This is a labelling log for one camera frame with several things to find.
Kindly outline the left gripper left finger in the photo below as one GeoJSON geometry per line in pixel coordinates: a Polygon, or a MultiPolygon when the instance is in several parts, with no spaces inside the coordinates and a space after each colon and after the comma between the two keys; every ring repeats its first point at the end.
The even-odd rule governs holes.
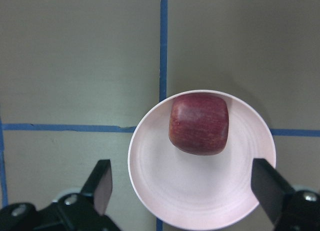
{"type": "Polygon", "coordinates": [[[100,216],[103,216],[106,213],[112,190],[111,160],[101,159],[96,163],[80,194],[93,204],[93,208],[100,216]]]}

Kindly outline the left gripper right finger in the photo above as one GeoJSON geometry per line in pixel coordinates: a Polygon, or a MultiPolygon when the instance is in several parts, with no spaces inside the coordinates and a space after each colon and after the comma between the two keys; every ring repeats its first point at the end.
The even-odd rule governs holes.
{"type": "Polygon", "coordinates": [[[295,189],[264,158],[253,159],[250,186],[267,217],[276,225],[295,189]]]}

